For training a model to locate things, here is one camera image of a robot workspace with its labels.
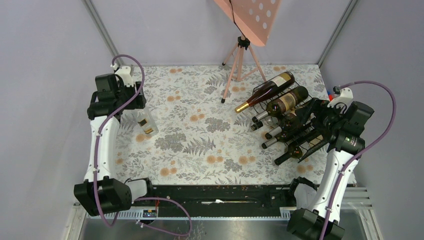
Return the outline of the clear liquor bottle black cap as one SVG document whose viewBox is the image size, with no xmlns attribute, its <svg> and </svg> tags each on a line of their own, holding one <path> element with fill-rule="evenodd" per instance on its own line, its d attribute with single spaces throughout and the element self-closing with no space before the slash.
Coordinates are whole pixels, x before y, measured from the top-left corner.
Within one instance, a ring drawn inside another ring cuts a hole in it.
<svg viewBox="0 0 424 240">
<path fill-rule="evenodd" d="M 131 114 L 145 135 L 153 136 L 159 132 L 151 111 L 147 106 L 142 109 L 131 110 Z"/>
</svg>

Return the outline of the small dark wine bottle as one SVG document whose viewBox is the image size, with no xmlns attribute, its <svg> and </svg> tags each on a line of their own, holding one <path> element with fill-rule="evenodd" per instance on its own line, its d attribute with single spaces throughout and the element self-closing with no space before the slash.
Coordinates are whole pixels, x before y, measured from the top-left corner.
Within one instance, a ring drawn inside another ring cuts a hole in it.
<svg viewBox="0 0 424 240">
<path fill-rule="evenodd" d="M 250 129 L 251 129 L 252 131 L 256 131 L 256 130 L 258 130 L 258 129 L 262 128 L 263 126 L 264 126 L 263 121 L 258 121 L 258 122 L 253 123 L 253 124 L 250 126 Z"/>
</svg>

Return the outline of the green wine bottle brown label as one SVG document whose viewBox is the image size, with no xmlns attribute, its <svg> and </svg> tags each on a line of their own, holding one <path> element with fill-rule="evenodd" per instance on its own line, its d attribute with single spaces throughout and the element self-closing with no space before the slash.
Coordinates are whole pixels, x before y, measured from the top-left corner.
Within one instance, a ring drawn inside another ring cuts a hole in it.
<svg viewBox="0 0 424 240">
<path fill-rule="evenodd" d="M 258 123 L 265 117 L 279 117 L 296 105 L 304 101 L 309 96 L 308 90 L 304 86 L 298 86 L 288 91 L 286 94 L 269 102 L 264 111 L 252 117 L 253 123 Z"/>
</svg>

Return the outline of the green wine bottle grey cap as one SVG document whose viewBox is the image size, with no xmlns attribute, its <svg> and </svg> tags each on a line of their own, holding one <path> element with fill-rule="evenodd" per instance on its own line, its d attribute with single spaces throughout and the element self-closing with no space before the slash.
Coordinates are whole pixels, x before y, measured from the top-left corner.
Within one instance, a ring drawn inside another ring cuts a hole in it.
<svg viewBox="0 0 424 240">
<path fill-rule="evenodd" d="M 280 132 L 276 136 L 269 139 L 268 141 L 263 142 L 261 144 L 261 147 L 263 149 L 267 149 L 268 147 L 274 145 L 277 142 L 287 143 L 293 140 L 294 137 L 295 137 L 295 134 L 293 132 Z"/>
</svg>

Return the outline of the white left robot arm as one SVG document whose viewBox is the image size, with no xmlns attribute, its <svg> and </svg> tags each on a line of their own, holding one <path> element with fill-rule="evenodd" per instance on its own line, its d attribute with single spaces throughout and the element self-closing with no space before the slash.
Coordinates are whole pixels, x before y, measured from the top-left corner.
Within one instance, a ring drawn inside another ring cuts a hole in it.
<svg viewBox="0 0 424 240">
<path fill-rule="evenodd" d="M 99 75 L 95 84 L 97 90 L 87 109 L 91 130 L 89 163 L 83 182 L 73 189 L 76 199 L 92 217 L 129 210 L 136 199 L 144 206 L 154 202 L 155 192 L 149 178 L 128 182 L 117 179 L 114 150 L 125 110 L 130 111 L 145 135 L 158 132 L 146 107 L 141 82 L 133 80 L 131 73 L 117 70 Z"/>
</svg>

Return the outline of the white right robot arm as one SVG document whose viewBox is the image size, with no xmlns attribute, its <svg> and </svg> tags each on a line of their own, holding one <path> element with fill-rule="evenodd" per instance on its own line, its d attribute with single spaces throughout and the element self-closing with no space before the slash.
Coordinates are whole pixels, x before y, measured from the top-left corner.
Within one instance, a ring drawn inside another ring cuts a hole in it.
<svg viewBox="0 0 424 240">
<path fill-rule="evenodd" d="M 311 120 L 314 132 L 323 137 L 318 148 L 328 145 L 324 175 L 313 198 L 313 187 L 300 181 L 287 191 L 287 201 L 298 206 L 287 224 L 287 231 L 302 240 L 341 240 L 340 211 L 350 175 L 365 148 L 361 134 L 374 114 L 370 106 L 353 101 L 346 112 L 314 97 L 306 104 L 302 118 Z"/>
</svg>

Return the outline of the olive wine bottle black cap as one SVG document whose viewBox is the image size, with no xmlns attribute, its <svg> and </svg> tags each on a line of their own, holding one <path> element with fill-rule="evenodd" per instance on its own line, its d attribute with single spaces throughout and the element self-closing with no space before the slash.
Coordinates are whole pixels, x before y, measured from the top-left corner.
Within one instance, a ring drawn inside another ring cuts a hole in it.
<svg viewBox="0 0 424 240">
<path fill-rule="evenodd" d="M 299 159 L 302 156 L 303 151 L 298 145 L 289 144 L 287 146 L 287 151 L 283 155 L 277 157 L 273 162 L 275 165 L 279 166 L 290 158 Z"/>
</svg>

